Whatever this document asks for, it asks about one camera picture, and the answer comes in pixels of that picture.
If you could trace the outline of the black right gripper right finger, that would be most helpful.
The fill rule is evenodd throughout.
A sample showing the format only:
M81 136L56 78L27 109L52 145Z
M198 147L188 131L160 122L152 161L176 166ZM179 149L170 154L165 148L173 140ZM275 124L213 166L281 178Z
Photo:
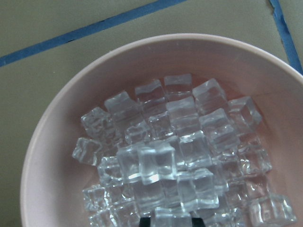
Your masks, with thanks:
M191 218L192 227L205 227L205 223L202 218Z

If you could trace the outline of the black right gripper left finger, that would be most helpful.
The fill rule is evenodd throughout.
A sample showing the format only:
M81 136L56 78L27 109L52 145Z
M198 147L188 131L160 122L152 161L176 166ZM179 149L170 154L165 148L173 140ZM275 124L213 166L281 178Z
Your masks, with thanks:
M153 227L153 221L151 217L140 218L139 227Z

